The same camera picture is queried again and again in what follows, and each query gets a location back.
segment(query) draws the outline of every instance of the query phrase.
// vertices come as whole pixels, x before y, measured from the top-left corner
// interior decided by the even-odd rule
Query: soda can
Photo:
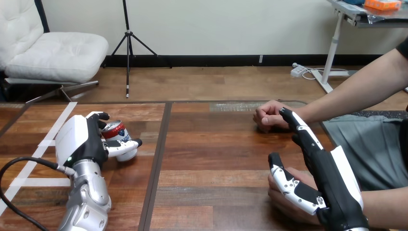
[[[108,123],[104,129],[102,129],[102,135],[105,137],[107,141],[128,141],[131,140],[132,138],[130,137],[130,134],[127,132],[125,125],[122,123],[121,120],[113,121],[111,123]],[[138,152],[137,149],[122,154],[118,155],[116,159],[120,162],[123,161],[128,161],[136,156],[136,153]]]

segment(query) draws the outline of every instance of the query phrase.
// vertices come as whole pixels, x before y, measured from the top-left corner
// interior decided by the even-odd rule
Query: power strip
[[[291,76],[301,77],[304,73],[306,73],[306,71],[306,67],[302,65],[296,65],[296,67],[291,71]]]

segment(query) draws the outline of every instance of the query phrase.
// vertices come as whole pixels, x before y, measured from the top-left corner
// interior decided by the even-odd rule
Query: gray pants
[[[399,143],[400,119],[345,115],[323,122],[341,145],[363,191],[408,186]]]

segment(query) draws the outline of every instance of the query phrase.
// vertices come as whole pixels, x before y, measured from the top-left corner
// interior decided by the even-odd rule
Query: white robotic hand
[[[59,231],[103,231],[108,222],[112,201],[101,167],[108,157],[122,155],[142,145],[140,139],[102,141],[100,129],[106,126],[109,115],[92,112],[75,115],[60,129],[55,138],[59,165],[72,168],[71,190],[67,212]]]

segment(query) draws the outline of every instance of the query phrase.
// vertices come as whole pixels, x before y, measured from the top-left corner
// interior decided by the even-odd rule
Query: person
[[[408,195],[408,122],[388,120],[383,116],[342,119],[343,115],[376,105],[406,87],[408,38],[320,99],[301,108],[269,101],[256,109],[254,121],[265,132],[272,127],[288,128],[279,115],[284,106],[296,112],[306,123],[335,118],[326,124],[334,131],[332,138],[343,147],[361,185],[363,213],[369,225],[408,229],[408,206],[404,205]],[[295,178],[316,188],[312,176],[290,167],[287,170]],[[307,214],[283,197],[271,175],[268,181],[268,194],[277,209],[295,221],[319,224],[316,216]]]

